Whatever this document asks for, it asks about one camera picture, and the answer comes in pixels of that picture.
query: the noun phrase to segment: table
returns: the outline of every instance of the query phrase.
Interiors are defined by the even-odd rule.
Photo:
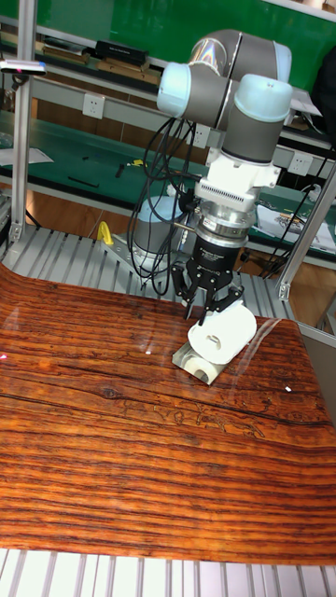
[[[335,563],[336,435],[292,321],[208,388],[172,364],[191,321],[150,298],[0,265],[6,548]]]
[[[0,131],[13,134],[14,115],[0,113]],[[37,147],[54,162],[30,164],[28,186],[73,201],[88,203],[104,209],[108,206],[126,209],[129,214],[137,202],[146,182],[143,168],[127,166],[144,157],[142,147],[130,146],[119,141],[106,139],[83,131],[44,122],[32,118],[30,147]],[[148,160],[153,152],[148,153]],[[183,160],[171,159],[172,168],[181,170]],[[121,175],[120,165],[124,166]],[[207,170],[201,164],[192,163],[193,174],[204,174]],[[0,167],[0,177],[10,182],[12,168]],[[153,183],[151,192],[160,194],[162,182]]]

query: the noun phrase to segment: wall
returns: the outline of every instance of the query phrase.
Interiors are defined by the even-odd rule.
[[[13,0],[0,0],[0,14],[17,13]],[[290,82],[307,90],[336,43],[336,23],[262,0],[39,0],[38,23],[91,39],[110,37],[181,62],[202,35],[239,29],[288,45]]]

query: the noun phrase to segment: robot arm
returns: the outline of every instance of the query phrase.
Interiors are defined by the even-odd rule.
[[[203,317],[242,295],[242,288],[229,288],[225,298],[218,291],[231,282],[261,187],[274,187],[280,173],[272,157],[290,106],[290,63],[284,46],[219,31],[196,44],[189,64],[172,62],[163,73],[160,110],[225,132],[222,148],[210,149],[207,176],[195,185],[201,213],[187,262],[189,282],[182,267],[172,270],[175,292],[188,306],[198,287],[206,291]]]

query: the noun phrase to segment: white electrical outlet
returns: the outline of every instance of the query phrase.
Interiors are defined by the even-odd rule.
[[[203,124],[196,124],[196,131],[195,131],[195,138],[193,142],[194,147],[200,147],[204,149],[206,147],[206,143],[209,137],[210,128],[204,126]],[[189,133],[186,143],[190,145],[191,142],[191,132]]]
[[[305,176],[308,174],[312,163],[313,156],[310,156],[307,153],[298,153],[295,151],[287,171],[297,174],[298,176]]]
[[[83,114],[92,118],[103,118],[105,97],[94,93],[85,93]]]

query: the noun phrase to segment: wood grain surface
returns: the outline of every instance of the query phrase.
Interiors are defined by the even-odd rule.
[[[336,435],[295,323],[213,387],[174,303],[0,265],[0,547],[336,562]]]

